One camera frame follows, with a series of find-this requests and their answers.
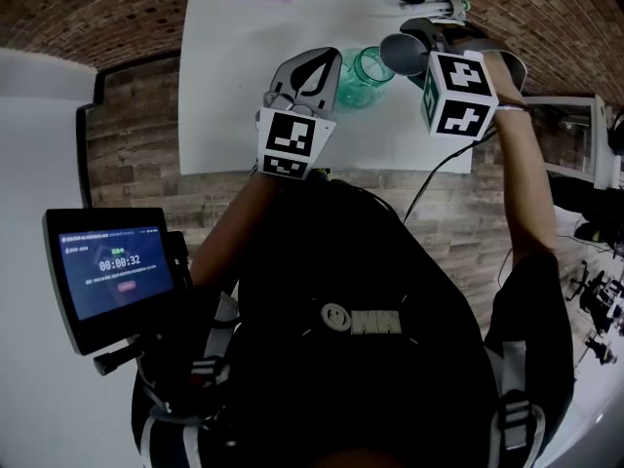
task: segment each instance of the bracelet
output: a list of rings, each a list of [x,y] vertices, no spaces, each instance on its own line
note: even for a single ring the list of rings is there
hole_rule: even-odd
[[[496,110],[500,111],[524,111],[530,112],[530,109],[525,104],[516,104],[513,102],[500,102],[498,106],[496,106]]]

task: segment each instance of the screen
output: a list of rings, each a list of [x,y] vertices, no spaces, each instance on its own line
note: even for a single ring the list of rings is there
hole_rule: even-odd
[[[59,234],[81,321],[174,288],[158,227]]]

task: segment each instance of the floor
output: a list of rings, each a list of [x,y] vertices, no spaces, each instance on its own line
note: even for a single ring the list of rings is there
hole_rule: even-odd
[[[178,68],[179,59],[173,58],[106,78],[104,104],[88,113],[89,173],[96,207],[163,208],[169,227],[184,233],[193,254],[248,174],[179,174]],[[557,145],[544,144],[545,137],[542,131],[542,147]],[[370,190],[402,215],[426,173],[333,170],[333,176]],[[619,259],[567,237],[579,218],[558,210],[557,256],[564,294],[573,288],[569,280],[580,276],[581,259],[588,261],[592,277],[603,269],[618,279],[622,273]],[[499,290],[501,266],[511,245],[497,141],[475,149],[471,174],[438,173],[407,227],[462,290],[485,334]],[[510,268],[507,261],[501,283]],[[567,310],[578,362],[592,325],[587,314],[579,310],[578,299],[569,303]]]

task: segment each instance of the brick wall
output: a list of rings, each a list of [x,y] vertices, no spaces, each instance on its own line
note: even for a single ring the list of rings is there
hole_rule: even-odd
[[[624,105],[624,14],[615,0],[469,0],[471,20],[518,51],[536,94]]]
[[[107,67],[180,47],[187,0],[0,0],[0,46]],[[529,92],[624,105],[615,0],[470,0],[471,19],[526,60]]]
[[[0,0],[0,47],[103,68],[179,48],[187,0]]]

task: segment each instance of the glass jar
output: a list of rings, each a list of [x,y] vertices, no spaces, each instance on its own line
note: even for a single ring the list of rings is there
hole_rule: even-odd
[[[386,84],[392,78],[394,72],[381,60],[379,47],[342,52],[336,110],[348,112],[375,104],[385,94]]]

